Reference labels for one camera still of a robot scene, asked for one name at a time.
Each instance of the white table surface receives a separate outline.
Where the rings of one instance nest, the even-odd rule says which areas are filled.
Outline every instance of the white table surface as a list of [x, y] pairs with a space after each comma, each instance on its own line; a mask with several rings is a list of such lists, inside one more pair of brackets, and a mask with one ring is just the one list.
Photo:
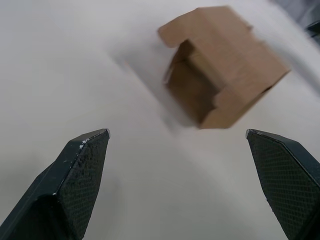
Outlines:
[[[174, 53], [156, 29], [230, 4], [290, 65], [232, 128], [197, 130], [162, 85]], [[91, 240], [285, 240], [248, 128], [320, 159], [320, 52], [267, 0], [0, 2], [0, 222], [68, 140], [109, 128]]]

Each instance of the brown cardboard box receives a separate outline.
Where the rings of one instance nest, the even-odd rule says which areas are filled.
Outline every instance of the brown cardboard box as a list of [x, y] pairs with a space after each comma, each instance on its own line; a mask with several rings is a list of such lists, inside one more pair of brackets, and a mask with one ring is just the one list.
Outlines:
[[229, 128], [289, 69], [230, 7], [200, 7], [159, 28], [169, 91], [201, 129]]

